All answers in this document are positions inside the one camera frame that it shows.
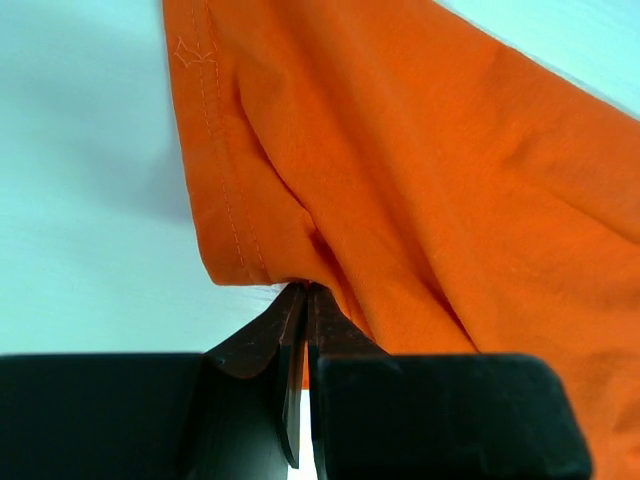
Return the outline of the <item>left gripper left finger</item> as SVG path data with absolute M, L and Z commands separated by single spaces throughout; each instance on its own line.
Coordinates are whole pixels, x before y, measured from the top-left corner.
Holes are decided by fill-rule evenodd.
M 5 479 L 283 479 L 299 463 L 305 289 L 204 353 L 5 355 Z

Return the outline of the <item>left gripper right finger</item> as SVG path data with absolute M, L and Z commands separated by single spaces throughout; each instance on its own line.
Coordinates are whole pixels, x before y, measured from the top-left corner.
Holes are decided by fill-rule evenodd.
M 322 479 L 588 479 L 562 382 L 523 354 L 392 355 L 308 291 L 311 432 Z

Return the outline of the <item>orange t shirt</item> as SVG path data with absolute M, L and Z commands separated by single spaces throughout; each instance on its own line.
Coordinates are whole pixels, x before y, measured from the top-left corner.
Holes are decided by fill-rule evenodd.
M 329 287 L 393 353 L 562 378 L 639 475 L 639 124 L 432 1 L 167 1 L 200 255 Z

